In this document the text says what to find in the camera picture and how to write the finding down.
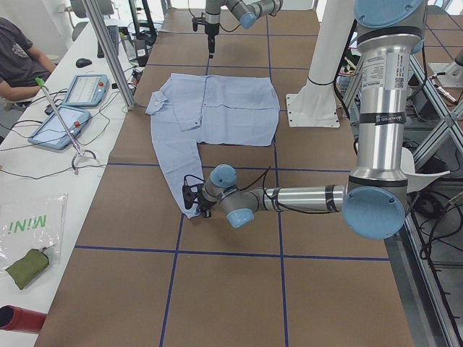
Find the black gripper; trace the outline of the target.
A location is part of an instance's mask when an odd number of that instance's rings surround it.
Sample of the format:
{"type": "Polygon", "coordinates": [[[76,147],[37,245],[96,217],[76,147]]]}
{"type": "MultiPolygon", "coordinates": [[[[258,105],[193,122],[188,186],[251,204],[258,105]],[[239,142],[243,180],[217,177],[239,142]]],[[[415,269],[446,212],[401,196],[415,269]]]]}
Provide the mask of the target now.
{"type": "Polygon", "coordinates": [[[213,206],[214,202],[211,202],[204,197],[197,198],[197,209],[204,218],[211,217],[211,210],[213,206]]]}
{"type": "Polygon", "coordinates": [[[208,53],[214,54],[216,50],[216,35],[208,34],[208,53]]]}

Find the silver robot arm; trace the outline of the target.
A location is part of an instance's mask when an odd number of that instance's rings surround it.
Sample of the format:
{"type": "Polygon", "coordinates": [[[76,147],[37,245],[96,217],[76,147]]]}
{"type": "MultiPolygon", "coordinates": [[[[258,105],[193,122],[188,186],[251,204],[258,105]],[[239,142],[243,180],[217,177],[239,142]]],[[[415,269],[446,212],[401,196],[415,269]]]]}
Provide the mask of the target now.
{"type": "Polygon", "coordinates": [[[238,0],[206,1],[203,22],[205,34],[208,36],[209,57],[213,58],[215,53],[215,39],[220,30],[222,7],[226,7],[244,29],[249,29],[257,19],[270,14],[276,15],[281,10],[283,3],[279,0],[261,0],[250,4],[238,0]]]}
{"type": "Polygon", "coordinates": [[[341,213],[358,235],[386,239],[404,224],[408,180],[401,169],[407,78],[412,52],[422,46],[424,1],[356,1],[357,46],[362,54],[357,167],[346,186],[238,188],[236,171],[213,169],[198,190],[198,208],[220,205],[239,228],[259,210],[341,213]]]}

